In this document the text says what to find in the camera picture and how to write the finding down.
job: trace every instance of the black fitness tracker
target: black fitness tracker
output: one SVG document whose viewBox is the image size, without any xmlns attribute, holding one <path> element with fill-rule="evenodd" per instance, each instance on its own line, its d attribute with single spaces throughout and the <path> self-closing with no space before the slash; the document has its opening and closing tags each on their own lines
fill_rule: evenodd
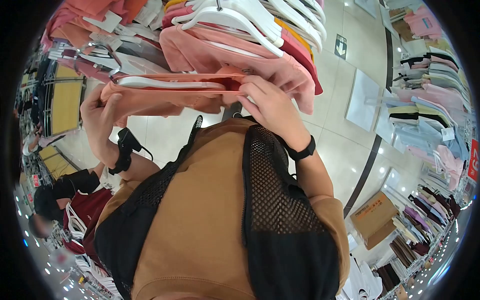
<svg viewBox="0 0 480 300">
<path fill-rule="evenodd" d="M 287 143 L 285 143 L 285 141 L 282 144 L 285 147 L 285 149 L 287 150 L 290 158 L 293 159 L 294 161 L 299 161 L 301 159 L 306 158 L 307 156 L 313 155 L 313 153 L 315 151 L 315 139 L 313 138 L 313 136 L 310 136 L 310 138 L 311 139 L 310 139 L 310 143 L 308 144 L 308 146 L 300 152 L 297 152 L 297 151 L 293 150 L 292 148 L 288 147 L 288 145 L 287 145 Z"/>
</svg>

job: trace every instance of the red price sign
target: red price sign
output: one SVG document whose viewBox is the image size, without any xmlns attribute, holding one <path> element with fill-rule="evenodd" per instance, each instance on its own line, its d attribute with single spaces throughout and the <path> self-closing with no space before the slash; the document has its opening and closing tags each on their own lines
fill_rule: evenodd
<svg viewBox="0 0 480 300">
<path fill-rule="evenodd" d="M 470 164 L 468 165 L 468 177 L 477 182 L 479 171 L 479 142 L 472 139 L 472 149 L 470 151 Z"/>
<path fill-rule="evenodd" d="M 34 187 L 39 187 L 40 183 L 38 182 L 38 175 L 32 175 L 32 180 L 33 180 L 33 186 Z"/>
</svg>

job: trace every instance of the zipper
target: zipper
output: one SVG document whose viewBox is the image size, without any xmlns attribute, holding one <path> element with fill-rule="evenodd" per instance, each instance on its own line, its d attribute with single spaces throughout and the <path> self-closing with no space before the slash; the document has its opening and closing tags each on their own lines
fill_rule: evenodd
<svg viewBox="0 0 480 300">
<path fill-rule="evenodd" d="M 241 213 L 241 242 L 244 247 L 247 247 L 247 233 L 245 231 L 245 218 L 247 210 L 247 181 L 245 180 L 245 170 L 242 167 L 243 176 L 243 209 Z"/>
</svg>

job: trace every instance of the brown t-shirt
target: brown t-shirt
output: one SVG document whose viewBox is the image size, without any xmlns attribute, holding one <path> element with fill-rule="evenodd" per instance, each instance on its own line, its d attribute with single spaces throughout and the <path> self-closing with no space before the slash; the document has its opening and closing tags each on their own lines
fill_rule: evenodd
<svg viewBox="0 0 480 300">
<path fill-rule="evenodd" d="M 223 300 L 255 299 L 240 233 L 243 141 L 251 125 L 248 120 L 229 119 L 198 132 L 148 231 L 133 279 L 132 300 L 174 292 Z M 139 184 L 123 182 L 98 224 Z M 350 269 L 342 203 L 334 198 L 310 201 L 337 244 L 341 289 Z"/>
</svg>

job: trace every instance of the black cable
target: black cable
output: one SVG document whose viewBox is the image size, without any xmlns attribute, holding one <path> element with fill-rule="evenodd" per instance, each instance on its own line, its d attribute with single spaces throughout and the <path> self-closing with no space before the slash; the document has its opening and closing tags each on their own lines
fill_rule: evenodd
<svg viewBox="0 0 480 300">
<path fill-rule="evenodd" d="M 147 148 L 143 147 L 142 146 L 142 149 L 144 149 L 148 154 L 150 154 L 151 158 L 152 158 L 152 161 L 153 161 L 153 154 L 147 150 Z"/>
</svg>

